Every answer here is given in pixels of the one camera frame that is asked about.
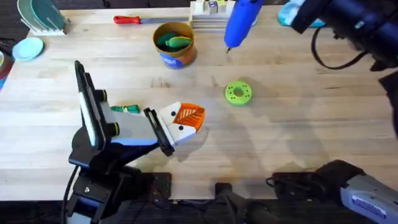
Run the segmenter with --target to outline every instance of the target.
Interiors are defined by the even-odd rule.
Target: label on cup
[[[176,58],[173,58],[173,57],[171,57],[169,55],[166,55],[166,54],[162,54],[162,53],[159,53],[159,54],[162,57],[163,62],[168,67],[173,68],[173,69],[179,69],[179,68],[183,67],[183,63],[180,60],[178,60]]]

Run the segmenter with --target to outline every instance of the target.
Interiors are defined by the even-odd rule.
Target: paper cup
[[[168,32],[176,32],[178,35],[189,37],[192,39],[192,43],[178,52],[163,51],[156,46],[156,41]],[[197,55],[197,50],[194,46],[193,30],[184,22],[166,22],[160,25],[154,32],[153,41],[163,62],[171,69],[180,69],[191,64]]]

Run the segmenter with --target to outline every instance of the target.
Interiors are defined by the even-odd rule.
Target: silver metal part
[[[184,22],[187,17],[165,17],[165,18],[140,18],[142,24],[165,23],[165,22]]]
[[[357,175],[341,188],[344,206],[377,223],[398,223],[398,192],[369,175]]]

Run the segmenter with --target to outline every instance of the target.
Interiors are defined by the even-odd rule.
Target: cable
[[[136,219],[138,218],[139,214],[142,212],[142,209],[145,207],[145,205],[147,204],[147,200],[142,203],[141,207],[139,208],[139,210],[136,213],[136,216],[134,217],[134,219],[132,220],[131,224],[134,224],[134,222],[136,221]]]
[[[73,179],[76,176],[76,172],[77,172],[78,168],[79,168],[78,166],[75,166],[75,168],[73,169],[73,172],[72,172],[72,174],[71,174],[71,176],[69,178],[67,187],[65,189],[65,193],[63,195],[62,208],[61,208],[61,224],[66,224],[66,222],[67,222],[66,221],[66,217],[65,217],[65,207],[66,207],[66,204],[67,204],[70,187],[72,186],[72,182],[73,182]]]
[[[331,66],[325,65],[325,63],[323,63],[322,59],[319,57],[318,52],[317,52],[317,37],[318,37],[318,34],[319,34],[319,32],[321,31],[322,28],[324,28],[324,26],[323,26],[323,27],[319,27],[319,28],[313,33],[312,40],[311,40],[311,52],[312,52],[312,55],[313,55],[314,59],[315,59],[320,65],[324,66],[325,68],[329,68],[330,70],[341,70],[341,69],[344,69],[344,68],[348,68],[348,67],[350,67],[350,66],[356,64],[356,63],[357,63],[358,61],[360,61],[365,55],[368,54],[368,52],[362,52],[362,53],[360,53],[359,55],[357,55],[354,59],[352,59],[351,61],[347,62],[347,63],[344,64],[344,65],[340,65],[340,66],[337,66],[337,67],[331,67]]]
[[[267,183],[268,186],[274,188],[274,187],[275,187],[275,185],[274,185],[275,183],[273,183],[273,184],[270,183],[270,182],[269,182],[270,180],[274,181],[274,179],[273,179],[272,177],[268,177],[268,178],[266,179],[266,183]]]
[[[228,197],[225,194],[222,194],[222,196],[226,203],[226,208],[228,209],[229,215],[231,215],[232,224],[237,224],[236,215],[234,209],[232,208],[231,202],[229,201]]]

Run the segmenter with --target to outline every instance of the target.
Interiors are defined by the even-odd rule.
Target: screwdriver
[[[163,17],[163,18],[141,18],[139,16],[115,16],[113,21],[116,24],[156,24],[164,22],[183,22],[187,17]]]
[[[227,54],[233,47],[239,47],[248,36],[250,28],[260,12],[262,2],[263,0],[239,0],[235,2],[224,35]]]

